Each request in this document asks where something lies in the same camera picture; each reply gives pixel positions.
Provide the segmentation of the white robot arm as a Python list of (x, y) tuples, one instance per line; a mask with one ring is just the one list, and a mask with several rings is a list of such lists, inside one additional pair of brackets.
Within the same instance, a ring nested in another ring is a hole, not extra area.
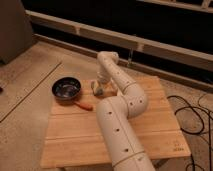
[(141, 86), (118, 65), (116, 52), (102, 51), (97, 55), (100, 64), (98, 82), (113, 80), (119, 95), (102, 99), (96, 116), (111, 158), (114, 171), (155, 171), (142, 143), (128, 119), (142, 114), (148, 99)]

